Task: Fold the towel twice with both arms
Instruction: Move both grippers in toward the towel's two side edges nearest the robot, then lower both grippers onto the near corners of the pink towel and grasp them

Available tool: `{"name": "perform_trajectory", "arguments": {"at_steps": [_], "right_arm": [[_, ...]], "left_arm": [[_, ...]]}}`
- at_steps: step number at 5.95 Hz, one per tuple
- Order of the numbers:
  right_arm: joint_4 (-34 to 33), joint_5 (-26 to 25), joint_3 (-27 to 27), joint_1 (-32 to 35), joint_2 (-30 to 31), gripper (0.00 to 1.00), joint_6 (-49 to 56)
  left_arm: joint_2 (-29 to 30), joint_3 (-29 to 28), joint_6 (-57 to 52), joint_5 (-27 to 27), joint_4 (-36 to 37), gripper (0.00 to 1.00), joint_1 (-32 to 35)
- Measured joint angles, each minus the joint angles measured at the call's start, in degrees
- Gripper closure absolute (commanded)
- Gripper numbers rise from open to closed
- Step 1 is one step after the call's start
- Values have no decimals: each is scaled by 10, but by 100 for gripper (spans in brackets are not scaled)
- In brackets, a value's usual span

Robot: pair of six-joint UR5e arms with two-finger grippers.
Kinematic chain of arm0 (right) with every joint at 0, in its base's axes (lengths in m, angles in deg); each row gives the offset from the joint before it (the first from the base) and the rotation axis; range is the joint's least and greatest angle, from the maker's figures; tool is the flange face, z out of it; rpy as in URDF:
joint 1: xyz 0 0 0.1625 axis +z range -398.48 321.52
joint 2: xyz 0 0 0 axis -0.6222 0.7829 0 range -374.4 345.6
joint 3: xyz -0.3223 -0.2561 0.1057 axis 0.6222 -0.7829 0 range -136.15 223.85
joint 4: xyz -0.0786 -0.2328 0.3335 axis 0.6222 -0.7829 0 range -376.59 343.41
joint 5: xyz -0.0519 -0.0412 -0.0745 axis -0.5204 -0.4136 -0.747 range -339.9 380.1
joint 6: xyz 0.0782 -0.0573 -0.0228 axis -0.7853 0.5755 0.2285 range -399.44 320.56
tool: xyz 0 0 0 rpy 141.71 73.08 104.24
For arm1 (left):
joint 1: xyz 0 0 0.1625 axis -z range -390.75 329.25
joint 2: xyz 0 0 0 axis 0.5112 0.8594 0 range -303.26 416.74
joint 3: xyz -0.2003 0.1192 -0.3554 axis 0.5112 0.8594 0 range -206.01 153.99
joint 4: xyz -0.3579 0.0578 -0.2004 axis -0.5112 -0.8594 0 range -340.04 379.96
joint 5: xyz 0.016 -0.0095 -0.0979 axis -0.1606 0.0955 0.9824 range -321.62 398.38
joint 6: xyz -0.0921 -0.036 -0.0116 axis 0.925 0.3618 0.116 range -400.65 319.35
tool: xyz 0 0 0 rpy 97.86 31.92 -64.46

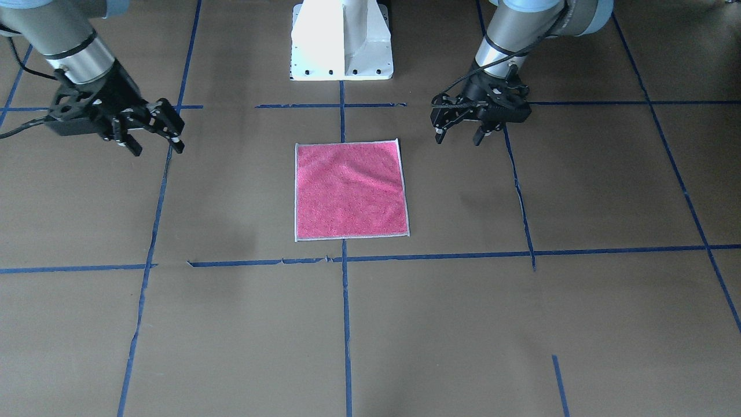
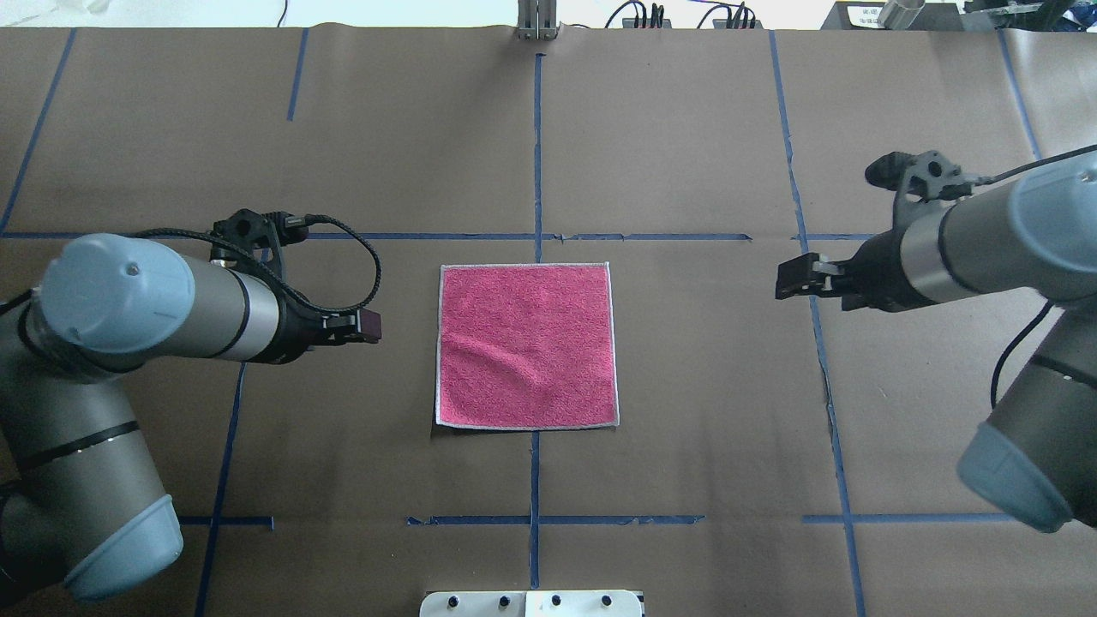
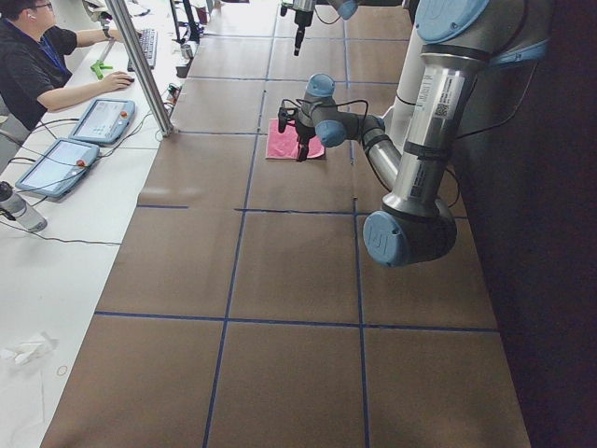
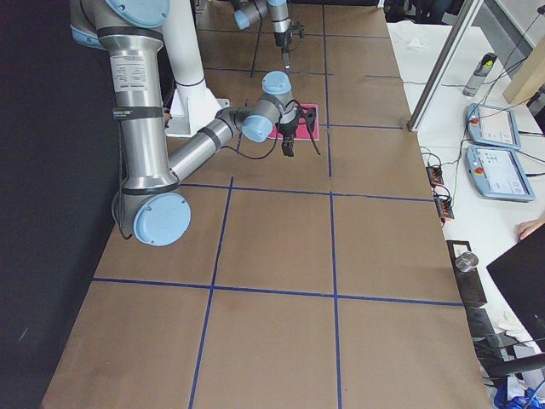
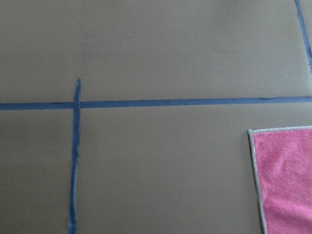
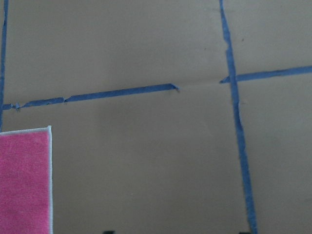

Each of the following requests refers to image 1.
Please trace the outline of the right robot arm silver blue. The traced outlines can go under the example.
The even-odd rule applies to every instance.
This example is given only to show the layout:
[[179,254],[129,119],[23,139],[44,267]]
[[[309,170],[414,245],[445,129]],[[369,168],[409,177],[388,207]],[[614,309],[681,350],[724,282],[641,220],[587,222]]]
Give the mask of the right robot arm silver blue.
[[166,98],[149,103],[90,19],[125,13],[128,1],[3,1],[2,35],[21,36],[53,69],[59,87],[45,116],[2,134],[6,139],[35,126],[60,136],[97,134],[140,156],[130,134],[141,129],[163,137],[182,153],[185,124]]

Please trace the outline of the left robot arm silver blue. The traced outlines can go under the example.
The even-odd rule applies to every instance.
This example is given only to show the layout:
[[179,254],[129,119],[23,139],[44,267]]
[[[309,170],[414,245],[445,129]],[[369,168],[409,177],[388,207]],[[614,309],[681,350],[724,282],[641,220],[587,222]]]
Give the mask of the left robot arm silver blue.
[[478,122],[474,145],[509,123],[529,118],[529,87],[519,74],[527,56],[545,39],[598,32],[613,13],[612,1],[497,1],[466,74],[431,100],[431,124],[441,144],[460,122]]

